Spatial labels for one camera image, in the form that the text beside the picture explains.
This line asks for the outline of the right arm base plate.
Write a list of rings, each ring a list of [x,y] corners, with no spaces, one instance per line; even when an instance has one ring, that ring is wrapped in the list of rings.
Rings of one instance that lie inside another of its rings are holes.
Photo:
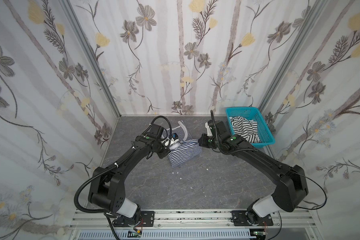
[[[271,215],[261,218],[254,211],[231,211],[231,214],[231,222],[235,227],[269,227],[274,225]]]

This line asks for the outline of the blue white striped tank top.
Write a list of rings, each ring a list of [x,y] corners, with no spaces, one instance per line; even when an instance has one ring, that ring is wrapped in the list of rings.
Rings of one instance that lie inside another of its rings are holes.
[[[198,140],[193,138],[191,132],[188,130],[183,121],[178,121],[178,126],[173,128],[172,134],[168,136],[169,133],[170,129],[165,130],[162,134],[162,138],[165,140],[172,134],[176,133],[179,136],[181,143],[178,148],[170,150],[168,154],[172,168],[180,166],[202,153],[202,148],[199,146]]]

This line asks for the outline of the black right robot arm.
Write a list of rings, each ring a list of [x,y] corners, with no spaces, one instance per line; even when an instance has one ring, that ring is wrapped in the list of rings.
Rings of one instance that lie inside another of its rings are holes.
[[[259,151],[245,138],[237,134],[231,135],[225,124],[216,121],[213,114],[206,128],[208,132],[198,140],[201,147],[246,161],[276,186],[272,194],[254,201],[247,208],[245,221],[250,226],[259,225],[272,213],[291,213],[301,208],[300,203],[309,194],[307,181],[310,180],[302,167],[284,164]]]

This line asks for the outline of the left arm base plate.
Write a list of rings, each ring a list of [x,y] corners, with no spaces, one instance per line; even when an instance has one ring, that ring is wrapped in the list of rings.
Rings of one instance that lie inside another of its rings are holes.
[[[119,215],[112,219],[113,227],[153,227],[155,219],[154,211],[137,212],[133,218]]]

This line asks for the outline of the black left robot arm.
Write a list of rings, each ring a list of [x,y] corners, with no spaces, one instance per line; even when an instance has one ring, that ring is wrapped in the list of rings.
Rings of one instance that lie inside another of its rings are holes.
[[[85,181],[76,191],[74,204],[83,213],[102,213],[107,220],[122,217],[129,226],[143,223],[141,207],[126,197],[125,180],[130,172],[143,159],[157,154],[160,159],[169,152],[169,144],[165,141],[172,136],[170,121],[164,116],[155,117],[149,127],[132,141],[132,146],[112,165],[98,167],[93,176]],[[98,209],[87,209],[79,202],[79,196],[89,186],[88,201]]]

